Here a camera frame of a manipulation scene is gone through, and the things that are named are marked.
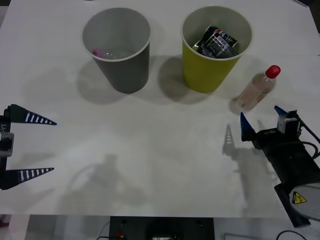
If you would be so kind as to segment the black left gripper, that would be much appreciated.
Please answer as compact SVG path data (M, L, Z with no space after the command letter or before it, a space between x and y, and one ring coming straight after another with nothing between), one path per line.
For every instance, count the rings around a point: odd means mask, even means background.
M6 170L7 158L12 155L11 123L57 125L56 122L42 115L29 111L19 105L11 104L0 116L0 189L8 190L29 180L54 170L49 168Z

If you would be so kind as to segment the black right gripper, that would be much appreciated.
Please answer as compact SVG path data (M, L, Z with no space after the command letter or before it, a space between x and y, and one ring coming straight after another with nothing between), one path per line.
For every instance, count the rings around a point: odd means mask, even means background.
M288 116L288 113L277 105L274 106L274 110L279 118ZM242 112L240 113L240 128L242 142L252 142L257 150L274 150L287 144L300 142L297 135L284 134L277 128L264 129L256 133Z

